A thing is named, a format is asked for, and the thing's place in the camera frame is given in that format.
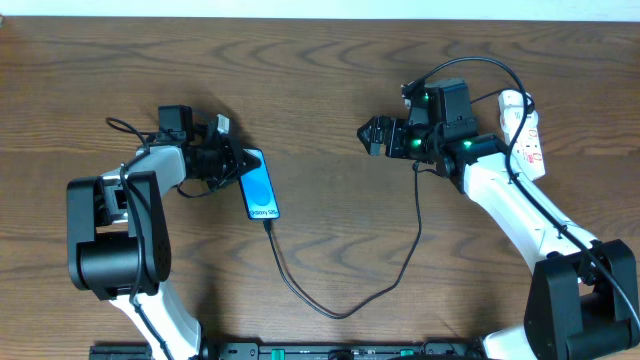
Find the blue Galaxy smartphone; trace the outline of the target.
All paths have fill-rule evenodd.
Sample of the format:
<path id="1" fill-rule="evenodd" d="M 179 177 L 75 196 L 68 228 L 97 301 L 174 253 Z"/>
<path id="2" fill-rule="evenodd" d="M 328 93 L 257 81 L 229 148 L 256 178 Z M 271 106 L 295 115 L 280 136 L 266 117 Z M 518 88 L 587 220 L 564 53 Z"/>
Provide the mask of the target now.
<path id="1" fill-rule="evenodd" d="M 280 211 L 271 183 L 264 154 L 259 149 L 245 149 L 244 152 L 258 166 L 240 177 L 247 216 L 250 220 L 275 220 Z"/>

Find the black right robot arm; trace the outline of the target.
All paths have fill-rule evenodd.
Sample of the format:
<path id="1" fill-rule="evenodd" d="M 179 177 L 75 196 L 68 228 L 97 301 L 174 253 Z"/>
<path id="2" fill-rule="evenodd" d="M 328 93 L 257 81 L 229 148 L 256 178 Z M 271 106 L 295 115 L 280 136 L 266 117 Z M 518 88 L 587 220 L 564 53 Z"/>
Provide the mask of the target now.
<path id="1" fill-rule="evenodd" d="M 535 185 L 545 173 L 534 101 L 498 93 L 502 136 L 482 135 L 462 79 L 410 95 L 409 116 L 374 116 L 357 131 L 371 155 L 436 167 L 482 207 L 532 273 L 522 324 L 484 336 L 489 359 L 595 359 L 639 343 L 636 262 L 620 240 L 603 243 Z"/>

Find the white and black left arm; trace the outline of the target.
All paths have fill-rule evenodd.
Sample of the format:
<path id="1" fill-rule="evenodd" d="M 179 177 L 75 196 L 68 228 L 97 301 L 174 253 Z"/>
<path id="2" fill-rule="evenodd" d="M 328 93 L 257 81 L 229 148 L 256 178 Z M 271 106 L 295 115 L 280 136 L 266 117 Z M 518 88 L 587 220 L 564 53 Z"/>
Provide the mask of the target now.
<path id="1" fill-rule="evenodd" d="M 74 286 L 124 312 L 143 345 L 94 345 L 92 359 L 216 359 L 203 325 L 169 279 L 172 253 L 164 212 L 167 192 L 188 179 L 212 191 L 263 162 L 254 149 L 214 130 L 200 144 L 185 130 L 141 134 L 134 157 L 100 176 L 72 180 L 66 190 L 67 258 Z"/>

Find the white charger plug adapter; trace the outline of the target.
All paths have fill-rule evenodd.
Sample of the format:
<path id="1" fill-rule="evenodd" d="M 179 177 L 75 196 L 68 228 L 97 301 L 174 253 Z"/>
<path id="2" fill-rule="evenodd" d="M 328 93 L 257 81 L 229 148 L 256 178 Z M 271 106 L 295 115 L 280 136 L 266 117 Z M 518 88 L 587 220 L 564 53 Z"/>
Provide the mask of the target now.
<path id="1" fill-rule="evenodd" d="M 501 115 L 515 114 L 522 117 L 523 114 L 532 112 L 533 100 L 529 93 L 523 98 L 522 93 L 517 90 L 504 90 L 498 96 L 498 103 Z"/>

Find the white power strip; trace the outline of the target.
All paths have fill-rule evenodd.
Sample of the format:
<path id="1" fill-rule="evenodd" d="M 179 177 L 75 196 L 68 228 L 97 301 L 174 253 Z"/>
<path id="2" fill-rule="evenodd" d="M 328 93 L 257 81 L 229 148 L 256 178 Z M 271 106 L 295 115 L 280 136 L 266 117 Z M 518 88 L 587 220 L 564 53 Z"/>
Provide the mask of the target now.
<path id="1" fill-rule="evenodd" d="M 500 115 L 500 125 L 507 145 L 520 125 L 522 117 L 515 114 Z M 527 115 L 523 129 L 516 139 L 513 156 L 518 165 L 531 180 L 543 177 L 546 173 L 542 148 L 538 132 L 539 117 L 536 111 Z"/>

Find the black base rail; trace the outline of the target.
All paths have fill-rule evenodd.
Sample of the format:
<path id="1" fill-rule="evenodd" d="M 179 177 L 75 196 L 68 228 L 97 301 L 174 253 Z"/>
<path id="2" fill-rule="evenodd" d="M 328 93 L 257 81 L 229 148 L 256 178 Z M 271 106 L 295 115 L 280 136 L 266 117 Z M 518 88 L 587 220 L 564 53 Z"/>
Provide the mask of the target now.
<path id="1" fill-rule="evenodd" d="M 426 342 L 422 345 L 258 345 L 228 343 L 200 356 L 218 360 L 378 360 L 378 359 L 486 359 L 474 345 Z"/>

